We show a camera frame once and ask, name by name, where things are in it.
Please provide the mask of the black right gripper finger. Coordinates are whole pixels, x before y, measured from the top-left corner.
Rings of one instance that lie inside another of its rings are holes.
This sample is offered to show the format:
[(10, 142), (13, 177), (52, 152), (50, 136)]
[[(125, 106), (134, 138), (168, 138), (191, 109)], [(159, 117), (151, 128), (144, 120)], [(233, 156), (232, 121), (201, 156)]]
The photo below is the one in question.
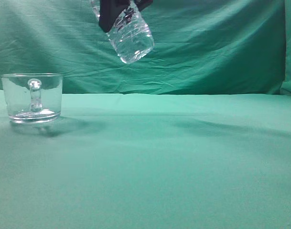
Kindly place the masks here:
[(153, 0), (134, 0), (138, 10), (141, 12), (153, 3)]

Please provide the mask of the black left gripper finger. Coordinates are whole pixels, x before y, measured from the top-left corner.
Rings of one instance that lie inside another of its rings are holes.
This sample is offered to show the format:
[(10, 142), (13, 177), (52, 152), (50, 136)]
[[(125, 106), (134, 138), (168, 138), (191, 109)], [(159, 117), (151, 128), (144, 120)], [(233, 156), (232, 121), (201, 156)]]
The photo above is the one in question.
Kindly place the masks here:
[(113, 27), (117, 17), (129, 6), (129, 0), (100, 0), (99, 26), (107, 33)]

